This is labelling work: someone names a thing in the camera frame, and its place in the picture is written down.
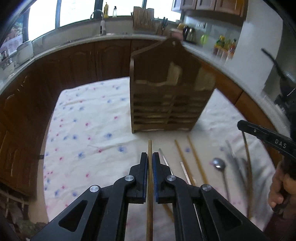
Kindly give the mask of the green cup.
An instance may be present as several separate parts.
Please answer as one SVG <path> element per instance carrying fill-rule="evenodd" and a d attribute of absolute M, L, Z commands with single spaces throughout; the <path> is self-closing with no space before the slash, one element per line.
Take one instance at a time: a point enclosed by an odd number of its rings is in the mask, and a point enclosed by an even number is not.
<path fill-rule="evenodd" d="M 200 39 L 201 45 L 205 45 L 208 42 L 208 35 L 203 34 Z"/>

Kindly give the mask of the seasoning bottle group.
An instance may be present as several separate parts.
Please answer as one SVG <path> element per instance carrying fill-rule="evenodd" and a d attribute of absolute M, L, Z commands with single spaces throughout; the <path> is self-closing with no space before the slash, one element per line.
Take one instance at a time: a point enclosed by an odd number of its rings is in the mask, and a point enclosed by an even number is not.
<path fill-rule="evenodd" d="M 236 50 L 237 39 L 225 39 L 220 35 L 213 48 L 213 56 L 221 63 L 232 60 Z"/>

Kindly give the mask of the dark wooden chopstick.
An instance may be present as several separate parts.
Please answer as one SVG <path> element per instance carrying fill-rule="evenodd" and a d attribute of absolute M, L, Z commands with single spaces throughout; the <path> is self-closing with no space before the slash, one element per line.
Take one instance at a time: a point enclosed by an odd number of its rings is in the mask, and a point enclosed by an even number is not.
<path fill-rule="evenodd" d="M 247 170 L 247 218 L 251 220 L 252 218 L 252 201 L 253 201 L 253 181 L 252 181 L 252 166 L 251 166 L 251 159 L 250 153 L 248 149 L 247 139 L 245 136 L 245 132 L 242 132 L 244 146 L 246 151 L 246 170 Z"/>

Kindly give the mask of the wooden cabinets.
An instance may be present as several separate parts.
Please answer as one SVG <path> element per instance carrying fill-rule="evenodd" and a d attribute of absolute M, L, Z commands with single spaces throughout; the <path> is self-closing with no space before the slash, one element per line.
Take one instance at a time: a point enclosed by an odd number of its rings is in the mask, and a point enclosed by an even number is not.
<path fill-rule="evenodd" d="M 175 12 L 182 10 L 218 11 L 243 16 L 246 5 L 246 1 L 243 0 L 175 0 L 171 10 Z"/>
<path fill-rule="evenodd" d="M 163 41 L 123 39 L 83 43 L 54 51 L 25 66 L 1 91 L 1 183 L 25 196 L 34 196 L 37 156 L 61 91 L 130 77 L 132 52 L 159 42 Z M 243 86 L 182 45 L 217 71 L 215 87 L 248 121 L 276 130 L 271 116 Z"/>

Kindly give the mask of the small white electric pot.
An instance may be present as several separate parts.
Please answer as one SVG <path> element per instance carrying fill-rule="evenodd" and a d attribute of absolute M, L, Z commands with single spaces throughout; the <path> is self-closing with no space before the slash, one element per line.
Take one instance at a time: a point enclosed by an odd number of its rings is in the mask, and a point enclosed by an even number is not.
<path fill-rule="evenodd" d="M 8 78 L 15 71 L 13 59 L 6 50 L 1 51 L 0 76 L 1 80 Z"/>

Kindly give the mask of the yellow dish soap bottle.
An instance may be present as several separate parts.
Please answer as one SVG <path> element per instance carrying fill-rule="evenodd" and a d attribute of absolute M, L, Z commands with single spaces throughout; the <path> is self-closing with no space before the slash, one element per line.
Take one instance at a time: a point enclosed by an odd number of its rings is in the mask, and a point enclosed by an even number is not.
<path fill-rule="evenodd" d="M 109 10 L 109 5 L 106 3 L 103 8 L 104 18 L 108 18 L 108 10 Z"/>

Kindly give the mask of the pink container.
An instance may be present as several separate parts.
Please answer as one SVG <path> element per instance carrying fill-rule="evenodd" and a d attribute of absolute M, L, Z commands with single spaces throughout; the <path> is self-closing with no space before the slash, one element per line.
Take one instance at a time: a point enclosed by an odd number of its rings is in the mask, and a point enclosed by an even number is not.
<path fill-rule="evenodd" d="M 184 39 L 183 31 L 178 29 L 170 29 L 170 37 L 182 41 Z"/>

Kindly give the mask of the white rice cooker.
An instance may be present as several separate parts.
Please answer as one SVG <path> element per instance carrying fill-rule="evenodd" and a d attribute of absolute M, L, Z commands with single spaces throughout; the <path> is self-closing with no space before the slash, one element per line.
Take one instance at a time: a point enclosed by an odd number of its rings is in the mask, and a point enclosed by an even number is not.
<path fill-rule="evenodd" d="M 19 45 L 16 50 L 16 58 L 18 65 L 22 65 L 34 57 L 32 41 L 26 41 Z"/>

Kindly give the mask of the lower wooden cabinets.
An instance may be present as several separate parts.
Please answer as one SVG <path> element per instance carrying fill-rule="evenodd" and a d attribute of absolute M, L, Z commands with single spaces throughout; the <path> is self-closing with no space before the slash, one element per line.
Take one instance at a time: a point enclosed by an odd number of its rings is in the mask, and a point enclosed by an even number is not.
<path fill-rule="evenodd" d="M 1 183 L 25 196 L 34 196 L 37 156 L 61 91 L 130 77 L 132 52 L 159 42 L 163 41 L 123 39 L 83 43 L 54 51 L 25 66 L 1 91 Z M 276 130 L 271 116 L 243 86 L 182 45 L 217 71 L 215 87 L 248 121 Z"/>

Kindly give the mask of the wooden cutting board rack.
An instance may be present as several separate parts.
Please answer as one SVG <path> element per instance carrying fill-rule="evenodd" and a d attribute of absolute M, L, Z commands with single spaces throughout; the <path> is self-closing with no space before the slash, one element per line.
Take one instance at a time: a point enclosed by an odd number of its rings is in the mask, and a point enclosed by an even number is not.
<path fill-rule="evenodd" d="M 134 6 L 132 19 L 135 31 L 152 31 L 154 29 L 154 9 Z"/>

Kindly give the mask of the steel spoon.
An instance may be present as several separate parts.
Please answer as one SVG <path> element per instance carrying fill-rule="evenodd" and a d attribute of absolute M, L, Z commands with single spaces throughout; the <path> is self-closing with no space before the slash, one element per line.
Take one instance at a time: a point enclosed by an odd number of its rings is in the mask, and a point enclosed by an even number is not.
<path fill-rule="evenodd" d="M 212 161 L 213 166 L 215 167 L 216 170 L 222 173 L 222 178 L 223 178 L 223 183 L 224 183 L 224 188 L 227 196 L 227 200 L 230 201 L 230 193 L 229 193 L 229 187 L 226 179 L 226 163 L 224 160 L 221 158 L 214 158 Z"/>

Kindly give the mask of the chrome sink faucet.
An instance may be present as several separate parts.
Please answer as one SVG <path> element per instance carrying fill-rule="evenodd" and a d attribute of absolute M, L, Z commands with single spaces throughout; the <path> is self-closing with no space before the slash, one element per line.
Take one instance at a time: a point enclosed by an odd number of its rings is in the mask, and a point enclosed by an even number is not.
<path fill-rule="evenodd" d="M 99 34 L 106 35 L 106 26 L 104 20 L 104 13 L 100 9 L 96 9 L 90 16 L 90 20 L 98 20 L 100 21 L 99 25 Z"/>

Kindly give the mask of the brown wooden utensil holder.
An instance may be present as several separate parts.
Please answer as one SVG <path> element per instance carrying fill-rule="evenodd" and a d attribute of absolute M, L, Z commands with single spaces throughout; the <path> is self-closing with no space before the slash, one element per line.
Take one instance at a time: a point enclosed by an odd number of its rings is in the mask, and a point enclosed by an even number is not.
<path fill-rule="evenodd" d="M 190 131 L 215 89 L 217 76 L 213 67 L 175 38 L 132 52 L 132 132 Z"/>

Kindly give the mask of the white floral tablecloth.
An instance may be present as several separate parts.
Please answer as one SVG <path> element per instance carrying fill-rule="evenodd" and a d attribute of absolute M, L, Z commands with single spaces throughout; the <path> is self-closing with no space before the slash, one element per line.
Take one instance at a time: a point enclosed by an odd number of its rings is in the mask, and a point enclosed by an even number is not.
<path fill-rule="evenodd" d="M 247 159 L 237 122 L 243 117 L 234 105 L 215 90 L 190 132 L 132 133 L 130 123 L 130 80 L 120 78 L 93 83 L 61 92 L 49 126 L 43 166 L 44 196 L 48 218 L 54 219 L 92 185 L 105 187 L 127 175 L 138 164 L 152 141 L 154 151 L 162 151 L 161 162 L 168 163 L 176 176 L 185 179 L 178 141 L 197 185 L 203 183 L 187 140 L 197 151 L 208 181 L 226 196 L 222 173 L 212 164 L 214 158 L 226 163 L 230 201 L 241 213 L 247 208 L 234 172 L 226 157 L 226 140 L 236 156 Z M 253 174 L 252 222 L 263 230 L 272 216 L 267 203 L 274 165 L 263 144 L 245 135 Z"/>

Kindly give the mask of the upper wooden cabinets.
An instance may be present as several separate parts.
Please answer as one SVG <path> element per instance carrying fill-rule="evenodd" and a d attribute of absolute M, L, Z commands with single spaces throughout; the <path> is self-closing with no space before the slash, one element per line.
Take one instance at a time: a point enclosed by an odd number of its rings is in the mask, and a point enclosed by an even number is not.
<path fill-rule="evenodd" d="M 175 0 L 171 10 L 175 12 L 182 10 L 218 11 L 243 16 L 246 5 L 246 1 L 243 0 Z"/>

